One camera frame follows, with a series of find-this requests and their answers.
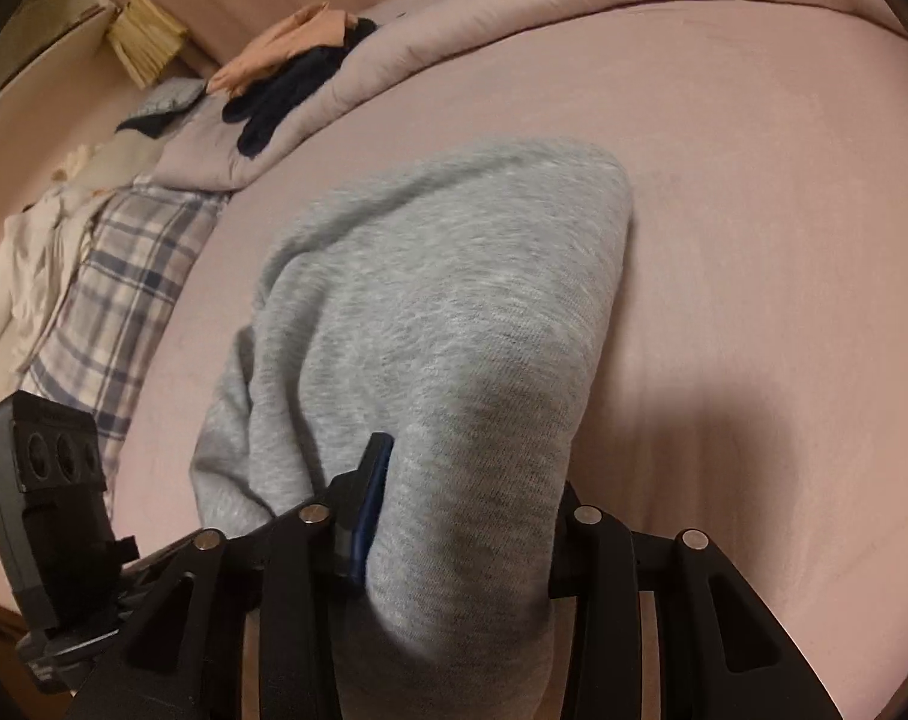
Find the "dark navy garment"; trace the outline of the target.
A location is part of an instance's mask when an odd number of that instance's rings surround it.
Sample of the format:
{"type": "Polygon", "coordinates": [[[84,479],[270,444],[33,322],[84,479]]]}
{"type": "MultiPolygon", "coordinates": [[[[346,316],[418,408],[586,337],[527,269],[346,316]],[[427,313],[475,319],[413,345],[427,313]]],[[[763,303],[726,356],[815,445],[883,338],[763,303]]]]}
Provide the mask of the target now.
{"type": "Polygon", "coordinates": [[[268,146],[278,128],[296,107],[317,93],[332,78],[359,44],[377,31],[379,25],[359,18],[348,26],[340,47],[312,47],[253,82],[242,94],[230,99],[221,110],[225,124],[244,124],[236,148],[244,158],[255,158],[268,146]]]}

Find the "white cream clothes pile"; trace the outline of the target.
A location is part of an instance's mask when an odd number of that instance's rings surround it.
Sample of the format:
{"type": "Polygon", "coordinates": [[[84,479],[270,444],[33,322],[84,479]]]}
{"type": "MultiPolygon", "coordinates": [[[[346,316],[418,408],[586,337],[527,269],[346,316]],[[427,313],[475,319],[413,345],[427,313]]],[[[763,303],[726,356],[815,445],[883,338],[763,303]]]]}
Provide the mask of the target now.
{"type": "Polygon", "coordinates": [[[136,132],[80,146],[53,171],[26,210],[8,216],[0,241],[0,394],[13,391],[50,332],[79,265],[89,254],[97,216],[113,195],[145,176],[161,140],[136,132]]]}

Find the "grey New York sweatshirt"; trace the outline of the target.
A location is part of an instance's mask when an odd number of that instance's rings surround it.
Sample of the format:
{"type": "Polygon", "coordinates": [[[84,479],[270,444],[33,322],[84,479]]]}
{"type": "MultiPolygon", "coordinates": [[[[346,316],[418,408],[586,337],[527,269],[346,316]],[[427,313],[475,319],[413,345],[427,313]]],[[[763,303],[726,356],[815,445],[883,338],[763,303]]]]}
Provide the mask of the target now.
{"type": "Polygon", "coordinates": [[[509,140],[330,193],[268,255],[191,459],[239,536],[394,439],[366,590],[333,622],[351,718],[527,718],[558,505],[620,283],[605,149],[509,140]]]}

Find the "blue plaid pillow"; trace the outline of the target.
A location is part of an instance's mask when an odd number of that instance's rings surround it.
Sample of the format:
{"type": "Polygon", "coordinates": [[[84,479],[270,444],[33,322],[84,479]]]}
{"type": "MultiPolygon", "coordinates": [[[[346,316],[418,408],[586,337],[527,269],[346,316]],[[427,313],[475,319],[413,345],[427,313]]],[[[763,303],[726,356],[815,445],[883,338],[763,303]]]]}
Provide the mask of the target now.
{"type": "Polygon", "coordinates": [[[229,202],[145,182],[118,190],[24,374],[22,390],[94,418],[107,502],[154,353],[229,202]]]}

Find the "pink bed sheet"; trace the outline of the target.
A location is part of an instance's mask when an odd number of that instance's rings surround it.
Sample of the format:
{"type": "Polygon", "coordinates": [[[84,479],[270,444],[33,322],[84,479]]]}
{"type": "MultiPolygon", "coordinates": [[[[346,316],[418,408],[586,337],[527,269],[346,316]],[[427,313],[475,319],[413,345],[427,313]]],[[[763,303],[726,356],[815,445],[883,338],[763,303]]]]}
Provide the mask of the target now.
{"type": "Polygon", "coordinates": [[[908,676],[908,41],[744,0],[529,29],[406,78],[237,193],[191,270],[123,449],[115,527],[197,525],[187,466],[276,236],[332,188],[495,137],[630,176],[630,250],[574,444],[586,500],[706,530],[840,711],[908,676]]]}

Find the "yellow cloth on shelf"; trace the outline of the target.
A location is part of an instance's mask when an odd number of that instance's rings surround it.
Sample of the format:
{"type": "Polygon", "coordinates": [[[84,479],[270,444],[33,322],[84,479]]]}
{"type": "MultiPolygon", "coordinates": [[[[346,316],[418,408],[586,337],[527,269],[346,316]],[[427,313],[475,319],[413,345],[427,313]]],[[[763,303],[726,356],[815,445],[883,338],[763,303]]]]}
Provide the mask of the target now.
{"type": "Polygon", "coordinates": [[[106,39],[130,80],[146,89],[179,57],[188,43],[188,28],[152,0],[125,0],[106,39]]]}

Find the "striped grey folded cloth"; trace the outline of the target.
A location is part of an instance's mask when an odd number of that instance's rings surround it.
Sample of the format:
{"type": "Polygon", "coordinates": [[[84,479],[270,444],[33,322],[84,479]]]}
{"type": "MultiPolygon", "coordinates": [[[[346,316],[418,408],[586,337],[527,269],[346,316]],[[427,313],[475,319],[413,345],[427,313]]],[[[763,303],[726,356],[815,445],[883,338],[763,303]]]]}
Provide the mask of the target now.
{"type": "Polygon", "coordinates": [[[161,137],[164,132],[182,115],[190,112],[206,94],[206,82],[203,78],[185,78],[175,76],[167,78],[154,88],[131,114],[120,124],[117,132],[133,130],[145,137],[161,137]]]}

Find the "peach pink garment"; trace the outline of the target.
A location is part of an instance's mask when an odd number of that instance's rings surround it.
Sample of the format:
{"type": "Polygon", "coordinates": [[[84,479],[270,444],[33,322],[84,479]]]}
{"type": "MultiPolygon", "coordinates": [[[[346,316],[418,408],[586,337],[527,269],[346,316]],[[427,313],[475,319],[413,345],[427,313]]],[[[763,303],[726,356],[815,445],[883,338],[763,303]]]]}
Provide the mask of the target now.
{"type": "Polygon", "coordinates": [[[305,5],[253,37],[234,59],[209,78],[206,93],[241,96],[253,83],[265,80],[293,57],[316,47],[346,46],[348,32],[358,25],[358,16],[332,8],[328,2],[305,5]]]}

